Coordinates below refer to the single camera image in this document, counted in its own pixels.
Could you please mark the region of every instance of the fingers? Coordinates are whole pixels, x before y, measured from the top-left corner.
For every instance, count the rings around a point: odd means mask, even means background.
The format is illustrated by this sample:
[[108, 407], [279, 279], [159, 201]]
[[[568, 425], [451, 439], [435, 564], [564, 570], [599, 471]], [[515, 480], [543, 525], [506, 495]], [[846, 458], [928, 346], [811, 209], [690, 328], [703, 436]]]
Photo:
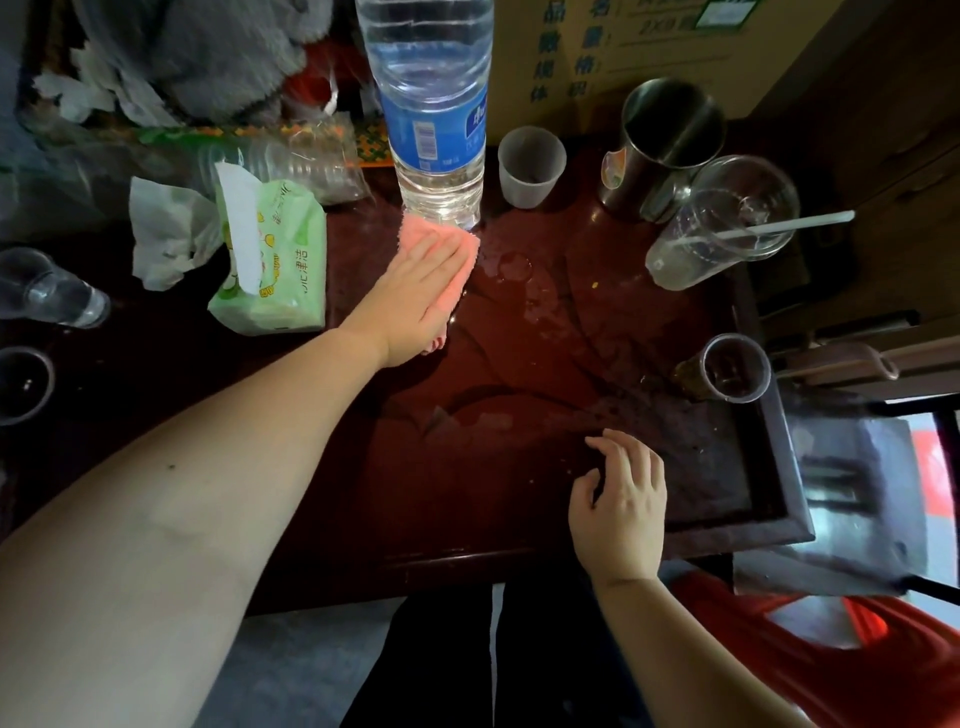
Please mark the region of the fingers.
[[604, 492], [611, 488], [621, 490], [634, 482], [630, 460], [624, 448], [606, 437], [587, 437], [586, 440], [589, 447], [599, 450], [607, 457], [607, 484]]
[[450, 236], [442, 240], [439, 245], [427, 253], [423, 257], [423, 260], [420, 260], [413, 267], [410, 275], [413, 280], [424, 280], [457, 253], [459, 253], [457, 239]]
[[410, 261], [411, 265], [416, 265], [427, 256], [430, 249], [439, 239], [440, 236], [435, 232], [425, 235], [423, 239], [407, 253], [407, 260]]
[[467, 262], [469, 252], [462, 249], [454, 249], [453, 255], [449, 256], [443, 263], [438, 265], [428, 276], [420, 282], [420, 293], [424, 299], [433, 303], [437, 300], [444, 289], [457, 275], [464, 264]]
[[435, 339], [444, 330], [449, 316], [437, 306], [428, 306], [423, 318], [420, 319], [420, 333], [424, 340]]
[[407, 259], [406, 253], [402, 249], [396, 251], [396, 255], [394, 255], [394, 259], [391, 260], [390, 265], [387, 266], [387, 273], [392, 273], [393, 271], [395, 271], [396, 268], [399, 266], [399, 264], [406, 259]]
[[663, 468], [663, 458], [650, 450], [650, 483], [654, 490], [666, 487], [666, 473]]
[[570, 493], [569, 517], [593, 509], [593, 492], [600, 485], [600, 471], [596, 468], [586, 475], [581, 475], [573, 481], [573, 491]]
[[626, 450], [627, 458], [630, 460], [630, 468], [633, 472], [632, 480], [634, 485], [649, 485], [651, 477], [650, 456], [653, 452], [636, 437], [631, 437], [626, 432], [620, 432], [616, 429], [605, 429], [603, 436], [608, 440], [613, 440]]

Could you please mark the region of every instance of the wooden cabinet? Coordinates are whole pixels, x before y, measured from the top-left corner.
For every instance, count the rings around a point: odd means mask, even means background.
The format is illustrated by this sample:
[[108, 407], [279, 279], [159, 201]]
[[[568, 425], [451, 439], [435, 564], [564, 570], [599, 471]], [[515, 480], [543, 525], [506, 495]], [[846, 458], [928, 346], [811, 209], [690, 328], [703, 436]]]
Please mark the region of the wooden cabinet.
[[893, 3], [769, 134], [771, 157], [797, 179], [829, 172], [836, 208], [856, 209], [857, 273], [768, 319], [768, 336], [960, 313], [960, 5]]

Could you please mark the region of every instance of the sticker on mug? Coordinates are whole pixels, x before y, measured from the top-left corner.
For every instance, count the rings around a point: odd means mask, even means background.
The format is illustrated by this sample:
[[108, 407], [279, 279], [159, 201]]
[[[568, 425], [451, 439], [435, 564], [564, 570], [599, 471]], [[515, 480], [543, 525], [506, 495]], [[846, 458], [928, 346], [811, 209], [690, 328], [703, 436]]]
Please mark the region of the sticker on mug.
[[607, 152], [600, 165], [600, 180], [607, 189], [616, 189], [623, 184], [623, 172], [627, 167], [627, 148]]

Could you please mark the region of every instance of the forearm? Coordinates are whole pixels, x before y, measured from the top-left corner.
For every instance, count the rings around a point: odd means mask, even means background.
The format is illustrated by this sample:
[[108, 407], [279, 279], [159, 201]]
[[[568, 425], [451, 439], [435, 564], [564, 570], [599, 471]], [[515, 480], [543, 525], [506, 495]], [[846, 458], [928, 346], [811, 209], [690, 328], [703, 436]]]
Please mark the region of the forearm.
[[16, 531], [0, 547], [0, 724], [189, 725], [377, 366], [366, 342], [326, 333], [141, 437]]
[[597, 597], [658, 728], [809, 726], [659, 581], [608, 587]]

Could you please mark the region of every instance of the pink cloth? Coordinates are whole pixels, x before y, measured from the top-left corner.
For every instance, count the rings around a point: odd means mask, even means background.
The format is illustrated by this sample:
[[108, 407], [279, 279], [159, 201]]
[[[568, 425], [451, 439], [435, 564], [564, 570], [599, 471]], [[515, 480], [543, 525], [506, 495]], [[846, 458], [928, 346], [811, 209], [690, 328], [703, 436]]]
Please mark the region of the pink cloth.
[[[463, 295], [464, 286], [467, 285], [467, 279], [470, 277], [470, 272], [473, 270], [473, 266], [476, 264], [477, 253], [480, 251], [480, 239], [476, 235], [470, 234], [469, 232], [461, 230], [460, 228], [454, 228], [452, 225], [431, 223], [430, 221], [424, 220], [418, 215], [412, 215], [409, 212], [404, 212], [403, 222], [400, 224], [400, 249], [402, 251], [409, 251], [424, 237], [431, 233], [436, 233], [438, 235], [437, 242], [435, 243], [434, 247], [440, 245], [441, 241], [446, 240], [452, 234], [457, 238], [457, 244], [460, 246], [460, 249], [467, 250], [469, 252], [467, 262], [464, 263], [464, 267], [457, 272], [457, 275], [453, 277], [453, 280], [443, 290], [443, 292], [441, 292], [440, 297], [433, 304], [435, 307], [439, 308], [447, 316], [447, 318], [449, 318], [450, 314], [453, 313], [453, 309], [460, 301], [460, 297]], [[430, 346], [423, 353], [431, 353], [435, 352], [437, 349], [442, 349], [445, 343], [446, 328], [444, 328], [444, 332], [434, 339]]]

